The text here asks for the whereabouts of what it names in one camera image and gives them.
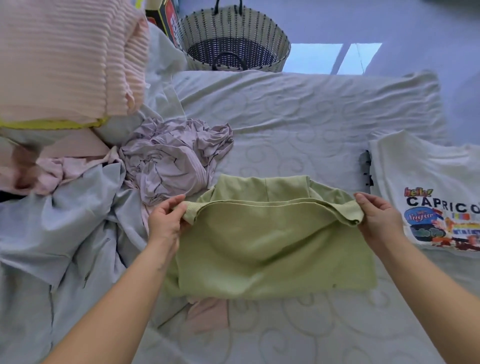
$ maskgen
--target cardboard box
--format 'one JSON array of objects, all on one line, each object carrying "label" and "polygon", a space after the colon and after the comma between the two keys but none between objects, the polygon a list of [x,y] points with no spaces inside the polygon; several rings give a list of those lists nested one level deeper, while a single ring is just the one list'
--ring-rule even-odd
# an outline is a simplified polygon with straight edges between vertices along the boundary
[{"label": "cardboard box", "polygon": [[176,47],[178,46],[178,15],[173,0],[161,0],[158,9],[152,9],[151,6],[147,4],[145,7],[145,15],[149,22],[162,29],[172,43]]}]

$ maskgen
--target bed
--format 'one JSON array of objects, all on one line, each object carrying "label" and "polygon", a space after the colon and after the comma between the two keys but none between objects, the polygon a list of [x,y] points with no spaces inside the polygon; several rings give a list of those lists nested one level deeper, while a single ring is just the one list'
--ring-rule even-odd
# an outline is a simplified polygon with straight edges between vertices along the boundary
[{"label": "bed", "polygon": [[[375,131],[406,129],[449,144],[433,73],[386,78],[180,71],[181,52],[156,28],[151,30],[146,106],[140,116],[112,118],[96,130],[109,144],[121,143],[142,117],[156,113],[164,119],[229,123],[235,145],[216,176],[306,174],[349,193],[368,190],[359,157]],[[480,292],[475,282],[480,267],[470,259],[427,254],[468,289]],[[185,301],[162,298],[134,362],[442,363],[379,261],[376,269],[379,285],[369,292],[229,301],[230,327],[197,335],[184,330]],[[33,362],[31,356],[17,354],[2,362]]]}]

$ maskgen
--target black handle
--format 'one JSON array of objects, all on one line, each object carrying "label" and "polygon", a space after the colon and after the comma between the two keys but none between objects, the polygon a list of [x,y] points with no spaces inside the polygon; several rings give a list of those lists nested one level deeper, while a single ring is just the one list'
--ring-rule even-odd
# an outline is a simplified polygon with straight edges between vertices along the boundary
[{"label": "black handle", "polygon": [[212,64],[212,71],[218,71],[218,69],[216,68],[216,64],[218,63],[218,60],[222,57],[222,56],[225,56],[229,54],[230,56],[234,56],[236,59],[239,60],[240,62],[240,65],[242,67],[242,69],[244,71],[246,71],[248,69],[248,66],[247,66],[247,62],[245,62],[242,58],[240,58],[237,54],[233,53],[233,52],[220,52],[217,54],[217,56],[215,57],[215,59],[213,60],[213,64]]},{"label": "black handle", "polygon": [[[220,2],[220,0],[216,0],[216,4],[215,4],[215,10],[213,11],[213,15],[217,15],[218,14],[218,3]],[[239,6],[239,14],[240,16],[242,16],[242,10],[243,9],[243,0],[240,0],[240,6]]]}]

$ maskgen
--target laundry basket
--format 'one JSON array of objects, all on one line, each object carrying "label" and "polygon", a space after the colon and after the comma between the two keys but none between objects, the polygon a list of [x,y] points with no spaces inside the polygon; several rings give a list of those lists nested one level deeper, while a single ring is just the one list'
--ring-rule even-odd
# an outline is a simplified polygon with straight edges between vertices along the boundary
[{"label": "laundry basket", "polygon": [[180,20],[178,47],[190,70],[280,72],[290,54],[290,42],[268,16],[240,6],[215,7]]}]

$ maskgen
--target green shirt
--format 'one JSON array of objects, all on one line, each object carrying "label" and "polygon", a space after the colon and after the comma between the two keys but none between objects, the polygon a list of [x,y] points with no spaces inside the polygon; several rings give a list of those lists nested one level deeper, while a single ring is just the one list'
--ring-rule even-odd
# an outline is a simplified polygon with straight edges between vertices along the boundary
[{"label": "green shirt", "polygon": [[375,287],[350,195],[308,176],[222,175],[189,203],[165,288],[174,296],[264,299]]}]

